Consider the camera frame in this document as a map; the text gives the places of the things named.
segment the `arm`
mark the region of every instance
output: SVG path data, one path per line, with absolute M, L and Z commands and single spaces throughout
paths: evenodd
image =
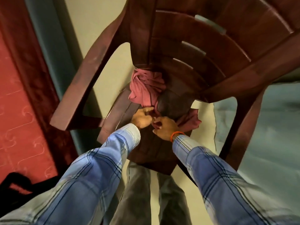
M 163 119 L 159 119 L 162 128 L 154 133 L 168 140 L 178 127 Z M 246 182 L 209 149 L 182 134 L 176 134 L 173 140 L 173 151 L 197 183 L 214 224 L 300 224 L 291 210 Z
M 117 190 L 127 155 L 140 142 L 140 128 L 152 117 L 140 109 L 128 124 L 112 133 L 96 149 L 79 156 L 58 184 L 0 218 L 3 224 L 87 225 L 102 221 Z

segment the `floor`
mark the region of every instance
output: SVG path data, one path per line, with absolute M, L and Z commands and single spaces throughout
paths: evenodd
M 83 57 L 104 28 L 118 16 L 125 1 L 65 0 Z M 132 70 L 130 46 L 126 43 L 121 45 L 110 58 L 94 86 L 102 116 L 107 115 L 121 88 L 130 82 Z M 202 123 L 198 129 L 193 131 L 191 137 L 212 151 L 215 151 L 215 116 L 213 113 L 213 104 L 195 101 L 192 108 L 199 108 L 199 119 L 202 120 Z M 151 175 L 152 224 L 156 225 L 159 224 L 158 181 L 155 172 L 151 172 Z M 212 224 L 197 187 L 178 167 L 175 168 L 172 176 L 186 194 L 193 224 Z M 123 172 L 123 179 L 126 182 L 126 172 Z M 124 184 L 118 189 L 118 197 L 122 194 L 123 188 Z

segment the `orange bracelet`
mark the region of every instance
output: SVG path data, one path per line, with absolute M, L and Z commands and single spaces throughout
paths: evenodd
M 172 143 L 173 143 L 173 136 L 174 136 L 176 133 L 181 133 L 181 134 L 185 135 L 184 132 L 180 132 L 180 131 L 173 132 L 172 135 L 171 135 L 171 137 L 170 137 L 170 141 L 171 141 Z

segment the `hand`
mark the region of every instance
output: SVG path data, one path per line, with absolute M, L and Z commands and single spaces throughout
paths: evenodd
M 170 141 L 173 132 L 179 131 L 179 127 L 174 120 L 168 117 L 158 117 L 154 120 L 154 123 L 161 122 L 159 129 L 153 130 L 154 134 L 163 140 Z
M 137 112 L 133 115 L 130 123 L 134 124 L 138 129 L 142 129 L 150 125 L 153 121 L 153 117 L 146 115 L 146 112 L 153 110 L 154 107 L 145 107 L 138 109 Z

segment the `pink cloth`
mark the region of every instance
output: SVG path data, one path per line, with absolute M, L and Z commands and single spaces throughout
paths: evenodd
M 154 106 L 155 116 L 160 116 L 157 110 L 158 97 L 166 88 L 161 72 L 135 69 L 131 76 L 129 100 L 141 104 L 142 107 Z M 184 133 L 197 129 L 201 123 L 198 109 L 190 109 L 176 123 Z M 153 127 L 157 129 L 159 124 L 154 124 Z

